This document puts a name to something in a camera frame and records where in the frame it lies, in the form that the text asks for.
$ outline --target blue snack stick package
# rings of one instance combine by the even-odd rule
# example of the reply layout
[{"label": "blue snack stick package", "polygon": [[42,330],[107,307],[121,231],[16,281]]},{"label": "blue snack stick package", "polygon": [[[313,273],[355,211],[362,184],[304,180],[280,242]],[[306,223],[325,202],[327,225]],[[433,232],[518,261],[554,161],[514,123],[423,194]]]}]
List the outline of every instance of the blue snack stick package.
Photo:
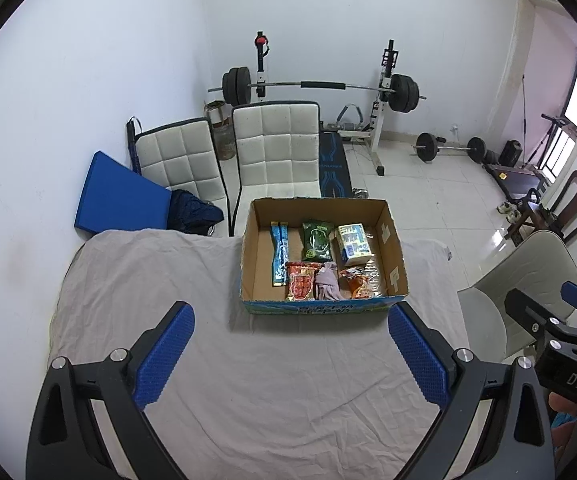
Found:
[{"label": "blue snack stick package", "polygon": [[288,261],[288,224],[286,222],[271,222],[270,234],[275,246],[272,264],[273,286],[283,286],[286,285],[286,263]]}]

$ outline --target bed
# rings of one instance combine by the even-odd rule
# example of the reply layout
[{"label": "bed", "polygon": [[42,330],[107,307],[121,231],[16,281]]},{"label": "bed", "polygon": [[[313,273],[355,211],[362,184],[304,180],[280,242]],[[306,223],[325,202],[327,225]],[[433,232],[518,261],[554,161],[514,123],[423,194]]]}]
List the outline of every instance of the bed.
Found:
[{"label": "bed", "polygon": [[[409,304],[454,348],[467,347],[447,247],[402,247]],[[251,316],[238,299],[240,254],[241,238],[96,235],[64,279],[50,359],[101,360],[187,301],[195,333],[146,415],[188,478],[394,478],[437,407],[390,338],[386,313]],[[118,472],[134,478],[103,404],[94,409]],[[475,441],[471,432],[453,472],[465,468]]]}]

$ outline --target shoe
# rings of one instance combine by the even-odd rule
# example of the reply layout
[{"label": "shoe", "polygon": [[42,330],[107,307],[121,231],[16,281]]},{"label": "shoe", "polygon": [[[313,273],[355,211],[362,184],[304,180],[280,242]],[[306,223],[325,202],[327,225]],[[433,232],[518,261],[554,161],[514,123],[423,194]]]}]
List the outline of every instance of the shoe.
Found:
[{"label": "shoe", "polygon": [[353,198],[368,198],[368,190],[359,187],[353,188]]},{"label": "shoe", "polygon": [[510,202],[502,202],[497,206],[497,212],[505,215],[513,211],[514,208],[515,207]]},{"label": "shoe", "polygon": [[508,220],[509,224],[514,224],[515,222],[517,222],[520,218],[521,218],[521,214],[519,211],[515,210],[515,211],[511,211],[510,213],[508,213],[506,215],[506,220]]}]

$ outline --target red snack package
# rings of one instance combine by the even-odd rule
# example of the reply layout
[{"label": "red snack package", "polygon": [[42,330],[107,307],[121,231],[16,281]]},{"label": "red snack package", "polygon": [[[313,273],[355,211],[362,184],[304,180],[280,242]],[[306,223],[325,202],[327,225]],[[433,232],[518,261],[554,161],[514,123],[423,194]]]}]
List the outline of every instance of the red snack package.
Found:
[{"label": "red snack package", "polygon": [[321,264],[315,262],[289,262],[286,264],[288,274],[288,301],[314,300],[315,274]]}]

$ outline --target blue mat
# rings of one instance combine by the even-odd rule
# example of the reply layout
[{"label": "blue mat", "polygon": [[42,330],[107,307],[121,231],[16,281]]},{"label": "blue mat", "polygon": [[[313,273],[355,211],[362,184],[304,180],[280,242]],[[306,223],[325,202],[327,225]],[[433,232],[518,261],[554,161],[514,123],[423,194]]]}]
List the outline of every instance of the blue mat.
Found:
[{"label": "blue mat", "polygon": [[97,152],[82,189],[75,227],[94,234],[108,229],[166,229],[170,203],[171,191]]}]

